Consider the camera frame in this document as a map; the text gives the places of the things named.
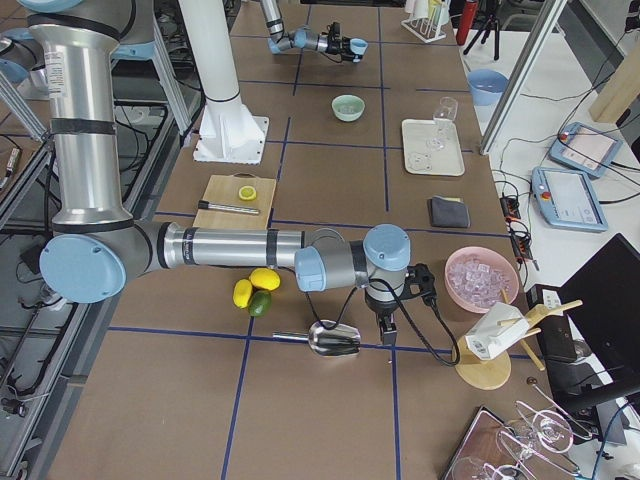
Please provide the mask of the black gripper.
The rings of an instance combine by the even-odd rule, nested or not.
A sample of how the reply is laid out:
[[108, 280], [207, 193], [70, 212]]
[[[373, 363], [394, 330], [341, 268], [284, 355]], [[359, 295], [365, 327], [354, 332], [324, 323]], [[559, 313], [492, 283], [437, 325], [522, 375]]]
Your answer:
[[379, 300], [365, 293], [365, 303], [376, 315], [376, 320], [380, 325], [391, 325], [395, 323], [394, 312], [398, 309], [398, 303], [392, 300]]
[[327, 46], [325, 53], [327, 55], [339, 58], [340, 61], [351, 61], [352, 55], [350, 53], [349, 40], [344, 40], [341, 35], [340, 23], [337, 21], [332, 22], [327, 26], [326, 32]]

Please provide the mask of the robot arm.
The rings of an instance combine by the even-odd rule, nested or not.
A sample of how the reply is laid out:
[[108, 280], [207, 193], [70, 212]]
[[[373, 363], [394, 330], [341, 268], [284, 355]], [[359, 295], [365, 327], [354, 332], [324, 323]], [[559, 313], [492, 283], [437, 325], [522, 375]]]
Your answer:
[[290, 267], [305, 292], [357, 287], [381, 321], [406, 291], [410, 241], [383, 224], [360, 241], [317, 231], [215, 230], [137, 221], [122, 203], [111, 61], [154, 43], [149, 1], [29, 1], [42, 46], [62, 206], [40, 255], [62, 297], [96, 303], [146, 273], [184, 265]]
[[322, 33], [316, 33], [308, 26], [287, 31], [276, 0], [261, 0], [260, 6], [269, 33], [268, 46], [273, 54], [300, 49], [319, 52], [337, 63], [357, 60], [357, 54], [351, 49], [351, 38], [342, 35], [339, 22], [332, 22]]

